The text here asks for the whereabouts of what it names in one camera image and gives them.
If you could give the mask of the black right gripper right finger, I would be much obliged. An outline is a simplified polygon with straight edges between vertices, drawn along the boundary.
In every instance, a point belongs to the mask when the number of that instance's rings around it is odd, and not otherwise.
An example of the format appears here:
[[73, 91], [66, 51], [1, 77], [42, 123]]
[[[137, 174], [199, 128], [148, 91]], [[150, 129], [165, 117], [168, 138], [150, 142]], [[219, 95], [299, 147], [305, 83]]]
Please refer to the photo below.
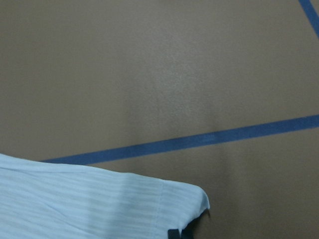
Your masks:
[[206, 228], [210, 220], [210, 211], [208, 209], [196, 219], [192, 220], [181, 232], [182, 239], [206, 239], [208, 229]]

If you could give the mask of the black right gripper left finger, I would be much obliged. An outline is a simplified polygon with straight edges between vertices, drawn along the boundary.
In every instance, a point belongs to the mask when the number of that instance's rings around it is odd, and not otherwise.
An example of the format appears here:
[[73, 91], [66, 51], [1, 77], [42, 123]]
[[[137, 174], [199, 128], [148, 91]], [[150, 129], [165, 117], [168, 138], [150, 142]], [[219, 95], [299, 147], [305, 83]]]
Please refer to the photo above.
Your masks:
[[169, 229], [167, 231], [168, 239], [180, 239], [179, 229]]

